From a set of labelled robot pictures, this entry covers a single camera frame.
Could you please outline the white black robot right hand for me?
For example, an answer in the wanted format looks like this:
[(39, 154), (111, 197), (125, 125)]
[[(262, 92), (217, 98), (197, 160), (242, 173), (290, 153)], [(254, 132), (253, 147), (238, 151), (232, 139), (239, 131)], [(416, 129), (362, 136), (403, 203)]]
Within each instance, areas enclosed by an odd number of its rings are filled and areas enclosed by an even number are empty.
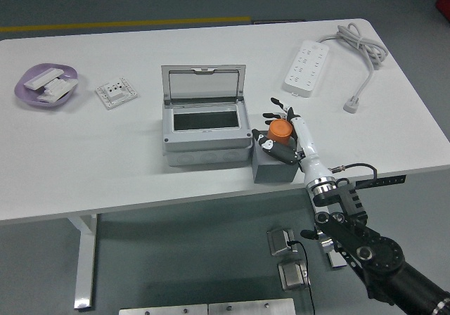
[(317, 148), (306, 122), (294, 113), (291, 106), (283, 105), (277, 98), (272, 97), (271, 102), (281, 108), (280, 114), (266, 112), (263, 114), (269, 123), (276, 118), (284, 119), (293, 129), (296, 148), (283, 145), (275, 139), (263, 135), (257, 129), (252, 130), (252, 135), (259, 147), (271, 157), (287, 164), (297, 165), (304, 173), (304, 182), (310, 191), (322, 193), (336, 188), (335, 178), (332, 172), (323, 165)]

